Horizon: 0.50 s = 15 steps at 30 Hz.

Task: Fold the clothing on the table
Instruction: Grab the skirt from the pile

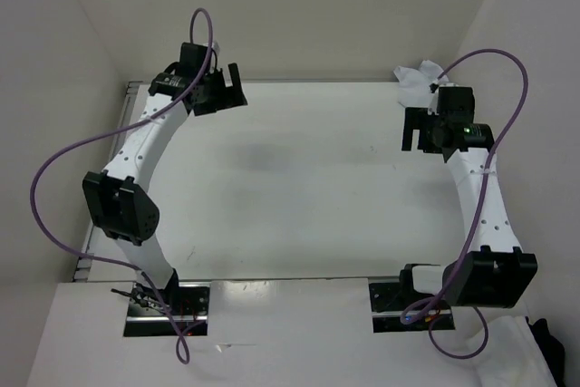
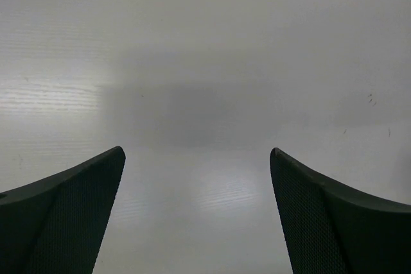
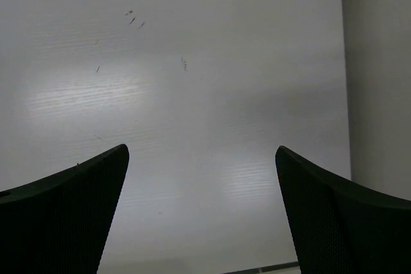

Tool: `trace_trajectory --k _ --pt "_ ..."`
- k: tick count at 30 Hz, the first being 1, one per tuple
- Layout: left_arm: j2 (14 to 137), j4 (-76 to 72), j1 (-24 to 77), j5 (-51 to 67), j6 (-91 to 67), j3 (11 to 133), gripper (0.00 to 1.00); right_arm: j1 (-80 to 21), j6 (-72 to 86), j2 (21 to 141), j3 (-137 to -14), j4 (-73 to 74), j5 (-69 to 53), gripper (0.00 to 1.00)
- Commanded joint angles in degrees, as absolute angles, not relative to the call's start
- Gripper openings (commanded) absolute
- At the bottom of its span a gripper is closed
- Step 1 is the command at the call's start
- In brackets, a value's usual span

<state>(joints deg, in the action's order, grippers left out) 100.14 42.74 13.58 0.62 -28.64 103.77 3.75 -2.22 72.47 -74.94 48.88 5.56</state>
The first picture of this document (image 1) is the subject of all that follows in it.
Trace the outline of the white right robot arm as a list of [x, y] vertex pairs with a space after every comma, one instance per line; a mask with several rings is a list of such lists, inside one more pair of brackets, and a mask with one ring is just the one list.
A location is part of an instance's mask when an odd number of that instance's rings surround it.
[[401, 148], [443, 158], [459, 195], [467, 243], [446, 266], [402, 269], [397, 296], [408, 308], [429, 295], [450, 306], [512, 308], [537, 273], [536, 256], [523, 250], [509, 223], [492, 130], [474, 118], [474, 93], [458, 86], [440, 87], [433, 106], [404, 113]]

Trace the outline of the white skirt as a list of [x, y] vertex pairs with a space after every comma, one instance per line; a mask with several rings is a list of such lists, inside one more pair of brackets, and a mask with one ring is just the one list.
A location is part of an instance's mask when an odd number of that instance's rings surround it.
[[393, 73], [399, 84], [398, 103], [403, 108], [428, 108], [433, 98], [430, 86], [443, 69], [430, 60], [424, 60], [417, 69], [397, 66]]

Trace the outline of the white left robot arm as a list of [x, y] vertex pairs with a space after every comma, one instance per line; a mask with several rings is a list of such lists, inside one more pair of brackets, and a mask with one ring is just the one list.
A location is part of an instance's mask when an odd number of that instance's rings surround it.
[[247, 105], [237, 65], [227, 69], [228, 79], [216, 70], [199, 83], [178, 63], [159, 73], [150, 85], [141, 126], [101, 172], [88, 172], [82, 181], [94, 226], [137, 267], [137, 295], [148, 297], [160, 314], [179, 310], [181, 292], [178, 273], [156, 236], [160, 210], [148, 194], [150, 181], [171, 138], [189, 116]]

